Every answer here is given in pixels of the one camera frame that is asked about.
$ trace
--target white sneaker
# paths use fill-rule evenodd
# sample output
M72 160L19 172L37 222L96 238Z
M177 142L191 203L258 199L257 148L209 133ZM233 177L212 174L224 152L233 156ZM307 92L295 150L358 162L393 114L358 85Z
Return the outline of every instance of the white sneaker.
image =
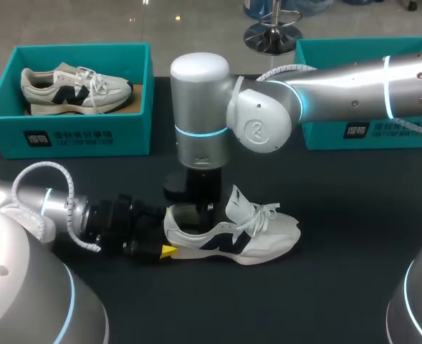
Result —
M199 222L194 205L170 206L166 212L166 239L178 248L172 258L198 259L214 255L232 258L242 265L268 262L287 253L298 241L298 221L276 212L279 204L260 206L233 190L223 219L211 231L192 234Z
M21 91L31 104L31 115L94 114L125 107L130 102L133 84L121 77L62 63L49 72L24 69Z

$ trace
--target black tablecloth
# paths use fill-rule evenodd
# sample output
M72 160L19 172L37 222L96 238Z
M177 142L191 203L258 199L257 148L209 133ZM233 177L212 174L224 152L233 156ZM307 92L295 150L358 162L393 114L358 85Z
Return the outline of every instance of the black tablecloth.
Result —
M57 159L92 203L123 192L166 205L179 167L169 79L155 79L151 154ZM164 262L143 266L60 242L57 256L100 297L110 343L387 343L385 310L422 245L422 150L308 151L301 130L276 153L231 145L224 178L251 201L281 203L302 238L275 262ZM5 161L12 181L34 161ZM59 173L31 183L65 187Z

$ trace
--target robotic arm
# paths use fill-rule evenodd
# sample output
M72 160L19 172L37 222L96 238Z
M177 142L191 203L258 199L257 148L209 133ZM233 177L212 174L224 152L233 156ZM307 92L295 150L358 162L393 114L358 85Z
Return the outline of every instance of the robotic arm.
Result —
M328 70L284 66L258 80L264 82L230 75L228 62L216 54L187 54L173 62L183 165L222 167L228 159L228 129L248 149L270 153L284 145L298 123L422 115L422 54Z

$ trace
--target shoe box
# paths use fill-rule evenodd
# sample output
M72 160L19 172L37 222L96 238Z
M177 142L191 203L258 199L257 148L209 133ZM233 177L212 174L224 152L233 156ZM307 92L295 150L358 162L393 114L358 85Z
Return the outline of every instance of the shoe box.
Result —
M422 52L422 37L301 39L294 63L318 69ZM404 118L422 126L422 116ZM315 122L302 126L310 150L422 148L422 135L387 120Z
M62 62L130 81L133 102L108 114L29 115L21 71L50 71ZM0 79L0 151L8 159L147 155L154 84L147 43L15 47Z

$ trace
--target white shoelace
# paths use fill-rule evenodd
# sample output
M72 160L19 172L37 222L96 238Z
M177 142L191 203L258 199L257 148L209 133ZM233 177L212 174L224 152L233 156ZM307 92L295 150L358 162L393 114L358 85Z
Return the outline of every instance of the white shoelace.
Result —
M267 231L269 220L276 217L276 209L281 205L279 203L265 204L263 206L252 203L252 205L255 207L255 215L236 229L246 231L253 238L257 234Z
M96 106L95 95L94 93L100 93L101 95L106 95L108 92L107 85L105 83L104 77L101 74L96 73L94 70L86 67L78 67L77 70L82 70L77 73L79 77L79 84L85 83L90 78L90 99L93 105L93 108L96 109L99 113L103 112Z

